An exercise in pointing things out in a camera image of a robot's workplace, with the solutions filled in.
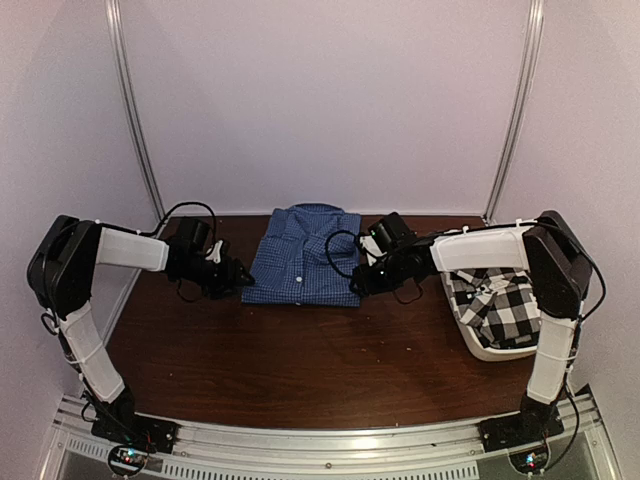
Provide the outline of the blue checked long sleeve shirt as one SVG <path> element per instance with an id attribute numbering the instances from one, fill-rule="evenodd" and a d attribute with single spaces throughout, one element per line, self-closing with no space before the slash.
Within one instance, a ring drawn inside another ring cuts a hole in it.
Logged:
<path id="1" fill-rule="evenodd" d="M 357 308 L 349 288 L 359 265 L 354 237 L 362 217 L 327 204 L 276 208 L 262 237 L 243 289 L 245 304 L 294 304 Z"/>

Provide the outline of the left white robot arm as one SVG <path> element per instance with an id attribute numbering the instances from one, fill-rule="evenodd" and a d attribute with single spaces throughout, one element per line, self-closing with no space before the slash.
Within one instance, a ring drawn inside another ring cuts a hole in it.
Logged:
<path id="1" fill-rule="evenodd" d="M 198 285 L 210 299 L 225 298 L 255 280 L 216 226 L 183 218 L 172 236 L 136 232 L 98 221 L 61 215 L 32 257 L 27 282 L 44 308 L 45 323 L 58 337 L 67 362 L 81 381 L 106 429 L 123 444 L 144 433 L 131 390 L 113 365 L 92 316 L 91 298 L 99 265 L 162 273 L 175 283 Z"/>

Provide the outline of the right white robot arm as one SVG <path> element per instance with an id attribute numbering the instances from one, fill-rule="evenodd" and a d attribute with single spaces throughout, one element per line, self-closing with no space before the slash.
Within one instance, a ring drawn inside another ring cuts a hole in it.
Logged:
<path id="1" fill-rule="evenodd" d="M 533 371 L 512 430 L 535 440 L 551 424 L 552 410 L 578 350 L 592 274 L 591 258 L 556 211 L 538 218 L 480 229 L 418 236 L 396 212 L 371 225 L 380 250 L 373 263 L 354 268 L 351 290 L 361 297 L 393 292 L 405 281 L 458 270 L 512 268 L 525 272 L 540 312 Z"/>

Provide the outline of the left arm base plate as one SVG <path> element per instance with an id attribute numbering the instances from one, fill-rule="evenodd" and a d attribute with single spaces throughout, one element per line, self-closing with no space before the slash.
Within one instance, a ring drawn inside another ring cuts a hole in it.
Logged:
<path id="1" fill-rule="evenodd" d="M 178 424 L 175 422 L 144 415 L 135 415 L 129 427 L 105 418 L 98 418 L 91 427 L 91 433 L 96 437 L 151 454 L 171 454 L 177 431 Z"/>

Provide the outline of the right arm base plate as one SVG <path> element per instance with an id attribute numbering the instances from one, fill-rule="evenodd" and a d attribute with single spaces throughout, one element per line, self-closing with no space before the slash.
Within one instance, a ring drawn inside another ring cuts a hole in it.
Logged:
<path id="1" fill-rule="evenodd" d="M 478 430 L 483 449 L 489 453 L 543 442 L 549 436 L 562 434 L 564 425 L 557 415 L 542 419 L 519 412 L 485 419 L 479 423 Z"/>

